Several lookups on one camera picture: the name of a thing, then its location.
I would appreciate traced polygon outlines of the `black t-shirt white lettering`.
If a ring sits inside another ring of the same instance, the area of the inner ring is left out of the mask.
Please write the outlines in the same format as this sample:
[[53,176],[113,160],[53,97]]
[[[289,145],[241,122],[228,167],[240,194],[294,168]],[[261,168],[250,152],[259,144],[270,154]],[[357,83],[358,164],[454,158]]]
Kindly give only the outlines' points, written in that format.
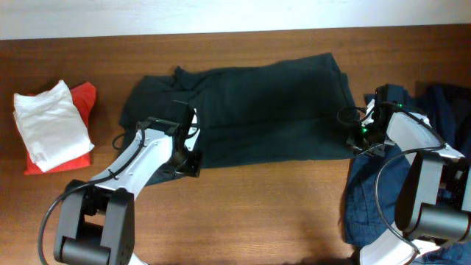
[[173,101],[196,111],[196,148],[205,169],[353,155],[337,113],[354,101],[347,75],[330,53],[269,66],[196,73],[176,68],[170,76],[146,76],[121,112],[125,143],[138,121],[164,117]]

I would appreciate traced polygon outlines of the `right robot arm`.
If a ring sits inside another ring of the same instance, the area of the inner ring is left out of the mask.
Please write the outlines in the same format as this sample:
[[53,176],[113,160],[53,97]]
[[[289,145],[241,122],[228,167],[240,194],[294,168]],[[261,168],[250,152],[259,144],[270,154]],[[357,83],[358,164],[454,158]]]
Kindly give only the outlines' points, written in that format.
[[397,85],[368,97],[347,184],[351,264],[470,262],[470,90]]

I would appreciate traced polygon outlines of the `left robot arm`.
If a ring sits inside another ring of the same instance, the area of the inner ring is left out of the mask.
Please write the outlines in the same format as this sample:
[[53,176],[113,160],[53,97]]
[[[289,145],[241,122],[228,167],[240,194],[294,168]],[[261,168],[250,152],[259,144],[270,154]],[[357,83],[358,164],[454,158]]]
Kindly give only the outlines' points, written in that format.
[[54,202],[60,218],[53,256],[62,264],[141,264],[135,254],[135,201],[151,179],[198,177],[198,115],[173,101],[137,123],[132,143],[88,182],[72,180]]

